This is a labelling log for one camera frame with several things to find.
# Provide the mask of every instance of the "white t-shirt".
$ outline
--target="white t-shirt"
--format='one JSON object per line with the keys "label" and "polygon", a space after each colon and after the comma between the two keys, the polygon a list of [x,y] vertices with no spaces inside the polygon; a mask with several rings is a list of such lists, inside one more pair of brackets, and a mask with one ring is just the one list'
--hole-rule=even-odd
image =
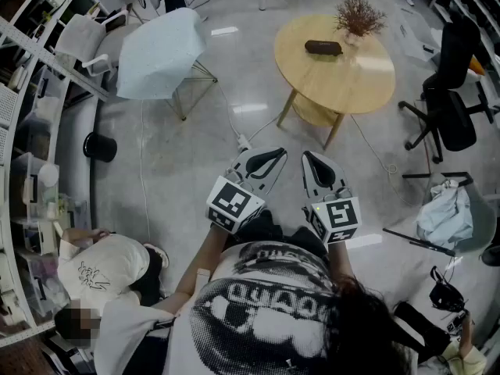
{"label": "white t-shirt", "polygon": [[[163,375],[318,373],[327,362],[327,323],[329,334],[338,329],[338,299],[326,265],[302,248],[275,241],[234,246],[177,314],[159,370]],[[121,375],[154,325],[145,319],[150,311],[129,310],[134,314],[125,315],[120,302],[105,310],[95,350],[99,375]],[[163,320],[165,312],[157,311]]]}
{"label": "white t-shirt", "polygon": [[128,286],[141,278],[149,266],[149,254],[138,241],[110,234],[85,250],[61,240],[57,274],[71,299],[96,309],[114,299],[139,304]]}

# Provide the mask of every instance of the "dried flower arrangement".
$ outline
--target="dried flower arrangement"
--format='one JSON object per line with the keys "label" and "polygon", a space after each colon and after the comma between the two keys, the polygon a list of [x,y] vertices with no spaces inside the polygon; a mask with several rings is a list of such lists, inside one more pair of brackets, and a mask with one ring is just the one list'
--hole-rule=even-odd
{"label": "dried flower arrangement", "polygon": [[387,15],[374,9],[367,0],[344,0],[337,9],[337,29],[346,29],[359,38],[367,34],[379,34],[385,28],[384,19]]}

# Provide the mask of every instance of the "black trash can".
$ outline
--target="black trash can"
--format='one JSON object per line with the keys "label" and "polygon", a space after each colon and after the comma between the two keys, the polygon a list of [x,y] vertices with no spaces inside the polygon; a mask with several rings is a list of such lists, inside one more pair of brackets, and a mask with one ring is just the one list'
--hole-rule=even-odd
{"label": "black trash can", "polygon": [[84,141],[84,154],[90,159],[109,163],[115,158],[118,145],[115,139],[91,132]]}

